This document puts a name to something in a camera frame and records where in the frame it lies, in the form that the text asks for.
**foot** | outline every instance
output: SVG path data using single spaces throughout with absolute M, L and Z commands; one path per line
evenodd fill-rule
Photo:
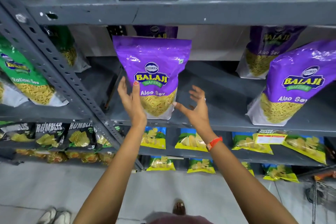
M 71 214 L 69 212 L 61 212 L 54 224 L 70 224 L 70 218 Z
M 182 200 L 178 199 L 173 208 L 173 214 L 176 215 L 185 215 L 186 214 L 186 207 Z
M 54 221 L 55 216 L 56 216 L 56 209 L 50 207 L 37 221 L 37 224 L 51 224 Z

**white shoe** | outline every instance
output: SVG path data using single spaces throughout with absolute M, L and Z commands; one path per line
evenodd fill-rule
M 37 224 L 51 224 L 56 216 L 56 209 L 50 207 L 47 211 L 42 215 L 42 217 L 37 221 Z
M 69 212 L 61 212 L 54 224 L 70 224 L 71 214 Z

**forearm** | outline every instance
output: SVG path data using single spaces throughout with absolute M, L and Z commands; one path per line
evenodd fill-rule
M 73 224 L 116 222 L 144 129 L 130 128 L 113 161 L 87 197 Z
M 217 138 L 212 130 L 201 133 L 205 143 Z M 210 154 L 250 224 L 297 224 L 287 209 L 250 174 L 225 144 L 218 142 Z

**red thread wristband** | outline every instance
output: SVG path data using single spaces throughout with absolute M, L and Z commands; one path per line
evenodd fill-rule
M 214 147 L 219 141 L 223 141 L 223 138 L 221 136 L 213 139 L 210 143 L 206 144 L 208 151 L 210 151 L 212 147 Z

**brown sandal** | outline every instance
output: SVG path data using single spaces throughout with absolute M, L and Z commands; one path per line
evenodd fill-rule
M 185 215 L 186 214 L 186 207 L 181 199 L 178 199 L 173 208 L 173 214 L 176 215 Z

